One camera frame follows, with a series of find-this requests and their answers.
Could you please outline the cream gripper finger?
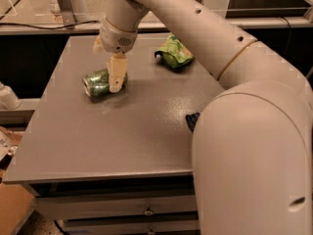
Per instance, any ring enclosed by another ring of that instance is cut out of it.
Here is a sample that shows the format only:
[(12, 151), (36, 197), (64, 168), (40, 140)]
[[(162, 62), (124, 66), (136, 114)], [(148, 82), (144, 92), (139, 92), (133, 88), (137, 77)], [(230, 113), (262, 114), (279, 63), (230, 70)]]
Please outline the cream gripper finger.
[(128, 67), (128, 59), (120, 52), (113, 54), (108, 62), (109, 87), (111, 93), (121, 90)]
[(96, 37), (94, 45), (93, 45), (93, 52), (96, 54), (99, 54), (99, 53), (103, 52), (104, 50), (105, 50), (105, 48), (103, 46), (101, 36), (98, 35)]

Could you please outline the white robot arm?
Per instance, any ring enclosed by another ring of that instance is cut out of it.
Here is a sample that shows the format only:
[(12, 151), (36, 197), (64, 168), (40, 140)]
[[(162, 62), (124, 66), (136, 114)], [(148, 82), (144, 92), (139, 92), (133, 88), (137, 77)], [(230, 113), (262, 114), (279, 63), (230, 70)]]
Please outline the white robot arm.
[(312, 88), (195, 0), (110, 0), (99, 44), (130, 51), (153, 12), (224, 91), (201, 112), (192, 168), (201, 235), (312, 235)]

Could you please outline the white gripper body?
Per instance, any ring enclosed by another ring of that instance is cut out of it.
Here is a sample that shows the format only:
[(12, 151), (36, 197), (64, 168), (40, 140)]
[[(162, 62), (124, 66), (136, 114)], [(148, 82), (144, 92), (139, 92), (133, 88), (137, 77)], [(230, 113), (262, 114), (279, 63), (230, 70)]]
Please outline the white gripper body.
[(107, 18), (102, 19), (99, 36), (107, 52), (129, 52), (133, 48), (137, 35), (137, 22), (121, 21), (111, 23)]

